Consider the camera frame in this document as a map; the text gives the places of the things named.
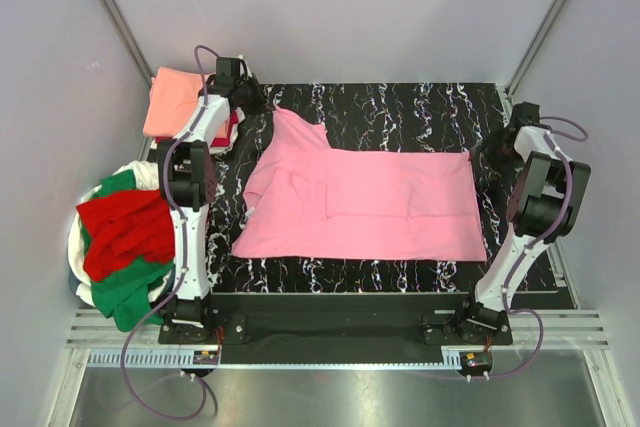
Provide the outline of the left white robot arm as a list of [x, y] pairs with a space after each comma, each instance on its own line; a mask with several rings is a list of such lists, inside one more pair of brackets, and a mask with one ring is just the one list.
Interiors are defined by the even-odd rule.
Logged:
[[202, 76], [194, 113], [185, 127], [157, 148], [160, 192], [169, 204], [174, 228], [175, 280], [162, 302], [163, 329], [181, 328], [196, 343], [215, 333], [208, 311], [205, 236], [216, 196], [216, 169], [209, 148], [220, 127], [240, 109], [248, 115], [266, 110], [259, 82], [243, 57], [219, 57], [213, 75]]

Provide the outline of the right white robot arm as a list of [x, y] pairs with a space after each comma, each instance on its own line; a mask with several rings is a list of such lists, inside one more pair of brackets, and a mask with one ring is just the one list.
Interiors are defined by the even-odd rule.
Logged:
[[485, 275], [456, 310], [452, 330], [465, 343], [509, 331], [508, 315], [518, 286], [535, 261], [574, 228], [592, 168], [571, 159], [558, 137], [585, 142], [589, 135], [574, 121], [578, 136], [553, 129], [540, 106], [522, 102], [508, 124], [476, 144], [470, 162], [479, 181], [520, 166], [507, 203], [508, 230]]

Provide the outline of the pink t shirt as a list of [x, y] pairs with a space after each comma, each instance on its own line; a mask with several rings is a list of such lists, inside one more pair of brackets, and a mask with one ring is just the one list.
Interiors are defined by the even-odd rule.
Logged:
[[233, 256], [486, 260], [468, 153], [333, 148], [324, 125], [283, 108], [273, 123]]

